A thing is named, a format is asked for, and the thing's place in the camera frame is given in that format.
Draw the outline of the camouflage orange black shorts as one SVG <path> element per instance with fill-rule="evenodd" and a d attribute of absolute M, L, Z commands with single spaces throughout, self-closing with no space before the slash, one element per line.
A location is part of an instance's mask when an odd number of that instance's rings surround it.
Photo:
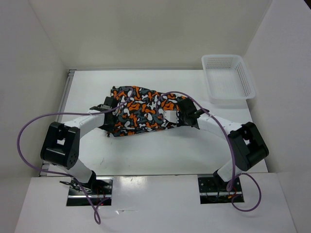
<path fill-rule="evenodd" d="M 113 86 L 110 95 L 118 105 L 124 103 L 114 113 L 105 115 L 102 129 L 114 137 L 167 130 L 182 126 L 162 119 L 164 111 L 179 111 L 177 103 L 186 97 L 169 94 L 158 99 L 162 93 L 138 86 Z"/>

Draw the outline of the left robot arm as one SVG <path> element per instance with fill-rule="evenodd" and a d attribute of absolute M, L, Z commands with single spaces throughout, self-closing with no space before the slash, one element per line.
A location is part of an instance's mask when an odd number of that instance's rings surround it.
<path fill-rule="evenodd" d="M 111 109 L 115 110 L 117 106 L 115 98 L 106 97 L 103 104 L 91 107 L 86 116 L 65 123 L 53 122 L 48 128 L 41 159 L 75 177 L 86 194 L 102 191 L 108 183 L 96 179 L 96 173 L 79 159 L 80 139 L 96 128 L 111 130 L 116 122 Z"/>

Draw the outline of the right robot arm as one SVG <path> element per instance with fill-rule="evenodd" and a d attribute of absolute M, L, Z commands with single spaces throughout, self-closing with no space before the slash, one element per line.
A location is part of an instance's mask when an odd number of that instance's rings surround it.
<path fill-rule="evenodd" d="M 231 159 L 213 173 L 213 185 L 217 190 L 228 189 L 235 178 L 269 155 L 269 150 L 253 122 L 240 124 L 212 115 L 206 109 L 197 109 L 189 98 L 179 101 L 177 106 L 178 118 L 183 125 L 207 131 L 228 143 Z"/>

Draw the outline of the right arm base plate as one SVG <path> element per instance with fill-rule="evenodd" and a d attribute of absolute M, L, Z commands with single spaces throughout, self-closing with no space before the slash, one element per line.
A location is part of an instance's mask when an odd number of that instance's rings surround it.
<path fill-rule="evenodd" d="M 201 204 L 234 203 L 244 202 L 240 179 L 234 182 L 233 189 L 228 192 L 226 187 L 219 188 L 212 174 L 198 175 L 198 187 Z"/>

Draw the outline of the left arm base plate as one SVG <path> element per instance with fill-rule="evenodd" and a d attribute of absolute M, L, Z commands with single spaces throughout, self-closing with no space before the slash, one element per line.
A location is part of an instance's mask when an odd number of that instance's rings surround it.
<path fill-rule="evenodd" d="M 85 192 L 94 206 L 110 206 L 112 202 L 113 179 L 104 178 L 97 180 L 97 182 L 99 186 L 95 189 L 84 186 Z M 72 179 L 70 182 L 61 181 L 60 183 L 69 186 L 66 206 L 90 206 L 82 188 L 75 180 Z"/>

